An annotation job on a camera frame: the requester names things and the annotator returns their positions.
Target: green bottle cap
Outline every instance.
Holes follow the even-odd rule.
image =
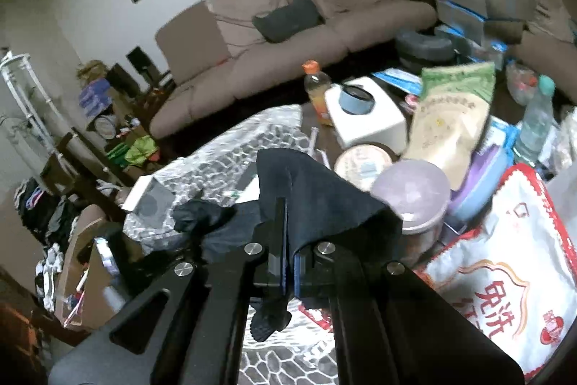
[[[543,95],[552,97],[553,93],[555,93],[555,82],[551,77],[542,75],[539,77],[539,90]]]

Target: green pillow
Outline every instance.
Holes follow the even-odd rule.
[[[253,25],[269,43],[282,43],[299,31],[322,23],[317,6],[311,0],[294,0],[265,17],[254,16]]]

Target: pink bag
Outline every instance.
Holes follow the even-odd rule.
[[[577,315],[577,254],[543,182],[511,167],[483,225],[419,276],[532,378]]]

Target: white box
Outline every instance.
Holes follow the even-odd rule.
[[[351,115],[340,108],[340,85],[335,84],[325,92],[340,146],[348,149],[356,144],[379,143],[397,155],[403,153],[407,146],[407,122],[387,92],[370,77],[360,77],[345,84],[369,92],[374,97],[374,107],[366,115]]]

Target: silver screw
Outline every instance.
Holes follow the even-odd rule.
[[[317,250],[320,254],[331,254],[335,252],[336,247],[330,242],[321,242],[317,245]]]
[[[387,271],[393,276],[399,276],[405,272],[405,267],[398,261],[392,261],[387,265]]]
[[[250,244],[245,245],[246,254],[259,254],[261,251],[263,251],[263,246],[256,242],[251,242]]]
[[[175,267],[174,267],[174,273],[177,276],[183,277],[183,276],[188,276],[190,273],[192,273],[194,271],[194,266],[192,266],[192,264],[184,262],[184,263],[178,263]]]

